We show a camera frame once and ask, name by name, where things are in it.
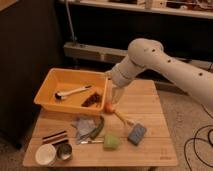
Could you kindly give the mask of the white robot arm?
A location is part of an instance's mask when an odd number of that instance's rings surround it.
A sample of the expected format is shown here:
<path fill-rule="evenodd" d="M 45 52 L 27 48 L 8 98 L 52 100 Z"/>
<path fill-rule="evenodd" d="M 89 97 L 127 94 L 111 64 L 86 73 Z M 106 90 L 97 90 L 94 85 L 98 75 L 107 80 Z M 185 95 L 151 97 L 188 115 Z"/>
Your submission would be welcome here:
<path fill-rule="evenodd" d="M 147 69 L 161 74 L 213 112 L 213 73 L 170 57 L 159 41 L 133 40 L 126 57 L 107 71 L 107 76 L 116 87 L 123 88 Z"/>

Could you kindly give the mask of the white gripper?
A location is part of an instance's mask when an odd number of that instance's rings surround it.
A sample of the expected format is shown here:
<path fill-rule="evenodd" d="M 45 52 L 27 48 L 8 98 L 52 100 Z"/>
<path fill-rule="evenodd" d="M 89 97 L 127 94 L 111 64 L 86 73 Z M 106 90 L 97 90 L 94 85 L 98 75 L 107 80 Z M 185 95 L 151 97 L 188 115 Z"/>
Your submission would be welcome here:
<path fill-rule="evenodd" d="M 105 72 L 105 76 L 111 81 L 111 103 L 112 104 L 118 104 L 120 99 L 122 98 L 124 92 L 125 92 L 125 88 L 124 87 L 119 87 L 117 86 L 112 79 L 112 74 L 110 71 L 106 71 Z"/>

